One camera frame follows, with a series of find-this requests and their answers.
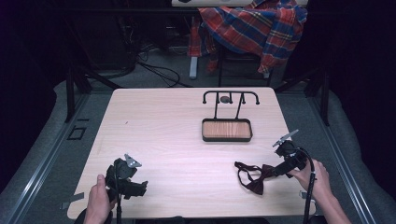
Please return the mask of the red blue plaid cloth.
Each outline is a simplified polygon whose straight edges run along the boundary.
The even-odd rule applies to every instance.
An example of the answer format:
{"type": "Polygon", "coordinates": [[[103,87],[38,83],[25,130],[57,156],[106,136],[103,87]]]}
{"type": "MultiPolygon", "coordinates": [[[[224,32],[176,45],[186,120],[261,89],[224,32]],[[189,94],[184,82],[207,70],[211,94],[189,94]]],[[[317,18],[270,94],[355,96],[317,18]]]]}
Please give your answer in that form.
{"type": "Polygon", "coordinates": [[[210,55],[217,68],[218,45],[261,58],[258,71],[267,74],[286,62],[302,38],[307,10],[296,0],[253,0],[244,7],[200,7],[191,23],[188,54],[210,55]]]}

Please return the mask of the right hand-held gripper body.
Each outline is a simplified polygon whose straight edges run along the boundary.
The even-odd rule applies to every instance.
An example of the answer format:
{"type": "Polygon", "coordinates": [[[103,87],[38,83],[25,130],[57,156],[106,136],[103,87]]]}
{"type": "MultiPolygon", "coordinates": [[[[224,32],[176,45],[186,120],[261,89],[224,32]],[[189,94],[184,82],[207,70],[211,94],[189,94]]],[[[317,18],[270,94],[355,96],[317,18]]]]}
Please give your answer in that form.
{"type": "Polygon", "coordinates": [[[287,172],[295,168],[303,170],[306,166],[306,152],[290,140],[297,132],[298,130],[294,130],[291,133],[287,133],[273,144],[273,147],[276,147],[275,154],[284,159],[282,163],[287,166],[287,172]]]}

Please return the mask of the person's left hand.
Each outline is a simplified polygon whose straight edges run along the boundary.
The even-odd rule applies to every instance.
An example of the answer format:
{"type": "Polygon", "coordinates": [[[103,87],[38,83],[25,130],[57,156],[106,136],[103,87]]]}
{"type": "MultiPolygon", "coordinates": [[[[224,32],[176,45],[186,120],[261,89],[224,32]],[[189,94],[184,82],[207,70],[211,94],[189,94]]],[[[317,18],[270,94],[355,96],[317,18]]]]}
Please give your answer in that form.
{"type": "Polygon", "coordinates": [[[98,175],[96,184],[90,190],[83,224],[105,224],[116,203],[108,198],[105,177],[98,175]]]}

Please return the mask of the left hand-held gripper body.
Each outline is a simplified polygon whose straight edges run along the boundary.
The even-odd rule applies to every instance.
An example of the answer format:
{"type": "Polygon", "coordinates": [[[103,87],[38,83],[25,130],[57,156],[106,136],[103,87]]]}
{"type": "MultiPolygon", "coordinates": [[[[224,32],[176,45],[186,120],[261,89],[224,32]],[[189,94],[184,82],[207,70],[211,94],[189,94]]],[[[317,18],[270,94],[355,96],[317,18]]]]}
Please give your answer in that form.
{"type": "Polygon", "coordinates": [[[126,189],[133,189],[130,187],[131,179],[137,172],[137,168],[142,166],[128,154],[125,154],[124,157],[124,160],[116,159],[106,170],[107,195],[111,202],[123,195],[126,189]]]}

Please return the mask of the dark red bow tie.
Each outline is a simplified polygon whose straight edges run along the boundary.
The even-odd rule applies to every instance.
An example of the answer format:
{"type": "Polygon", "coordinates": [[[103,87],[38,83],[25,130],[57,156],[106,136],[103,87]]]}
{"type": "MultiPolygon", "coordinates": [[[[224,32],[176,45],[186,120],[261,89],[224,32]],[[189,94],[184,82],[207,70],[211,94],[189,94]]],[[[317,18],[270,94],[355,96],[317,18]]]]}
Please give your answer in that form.
{"type": "Polygon", "coordinates": [[[266,178],[276,176],[275,167],[268,164],[263,164],[262,166],[246,165],[240,161],[236,161],[233,165],[237,168],[237,177],[239,183],[245,189],[248,189],[258,195],[263,195],[264,180],[266,178]],[[259,176],[257,178],[253,178],[251,172],[257,172],[259,173],[259,176]],[[248,180],[247,183],[243,181],[242,174],[246,175],[248,180]]]}

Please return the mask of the white table leg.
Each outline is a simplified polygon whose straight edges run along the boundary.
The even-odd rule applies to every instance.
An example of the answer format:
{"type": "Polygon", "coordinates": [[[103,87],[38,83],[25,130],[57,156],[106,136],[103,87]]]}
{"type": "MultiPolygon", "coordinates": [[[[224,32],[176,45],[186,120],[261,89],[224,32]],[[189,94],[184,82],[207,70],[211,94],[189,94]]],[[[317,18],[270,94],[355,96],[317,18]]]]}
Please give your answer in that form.
{"type": "Polygon", "coordinates": [[[196,79],[197,78],[197,68],[198,68],[198,58],[197,57],[191,57],[190,73],[189,73],[190,79],[196,79]]]}

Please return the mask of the black rack with wooden tray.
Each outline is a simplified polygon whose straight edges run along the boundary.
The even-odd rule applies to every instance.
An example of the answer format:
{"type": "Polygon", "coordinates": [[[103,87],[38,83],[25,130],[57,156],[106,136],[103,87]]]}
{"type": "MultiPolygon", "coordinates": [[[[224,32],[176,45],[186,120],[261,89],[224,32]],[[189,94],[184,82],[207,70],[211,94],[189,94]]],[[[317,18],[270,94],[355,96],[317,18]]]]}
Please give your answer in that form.
{"type": "Polygon", "coordinates": [[[246,95],[253,95],[255,104],[259,105],[259,95],[254,91],[206,91],[203,94],[203,103],[207,103],[207,96],[215,94],[214,116],[202,120],[202,138],[205,142],[249,142],[253,137],[251,122],[249,119],[239,117],[242,105],[247,103],[246,95]],[[228,96],[234,103],[233,96],[239,95],[235,116],[231,118],[219,118],[219,105],[223,104],[219,98],[228,96]]]}

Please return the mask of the grey tape strip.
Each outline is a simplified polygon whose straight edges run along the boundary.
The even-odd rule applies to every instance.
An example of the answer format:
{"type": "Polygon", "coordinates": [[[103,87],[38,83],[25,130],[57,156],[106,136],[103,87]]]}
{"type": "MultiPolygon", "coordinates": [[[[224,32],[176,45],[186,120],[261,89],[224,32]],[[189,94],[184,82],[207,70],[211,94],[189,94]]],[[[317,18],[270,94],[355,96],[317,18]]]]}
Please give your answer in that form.
{"type": "Polygon", "coordinates": [[[313,197],[313,194],[311,192],[307,191],[299,191],[299,196],[304,199],[304,203],[309,203],[309,204],[316,204],[316,201],[313,197]]]}
{"type": "Polygon", "coordinates": [[[72,195],[66,202],[62,202],[60,204],[60,209],[61,210],[67,209],[70,206],[71,203],[73,203],[75,201],[78,201],[78,200],[81,200],[83,198],[84,198],[84,193],[83,192],[75,194],[75,195],[72,195]]]}

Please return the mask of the black metal chair frame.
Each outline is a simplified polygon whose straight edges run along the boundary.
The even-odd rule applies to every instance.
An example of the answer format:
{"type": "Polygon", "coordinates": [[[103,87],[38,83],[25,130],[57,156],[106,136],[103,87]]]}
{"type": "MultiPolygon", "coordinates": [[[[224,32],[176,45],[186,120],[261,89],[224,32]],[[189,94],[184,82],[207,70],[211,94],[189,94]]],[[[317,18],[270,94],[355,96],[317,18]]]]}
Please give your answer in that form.
{"type": "Polygon", "coordinates": [[[262,74],[256,71],[261,58],[251,53],[235,53],[219,49],[219,87],[269,87],[273,71],[262,74]]]}

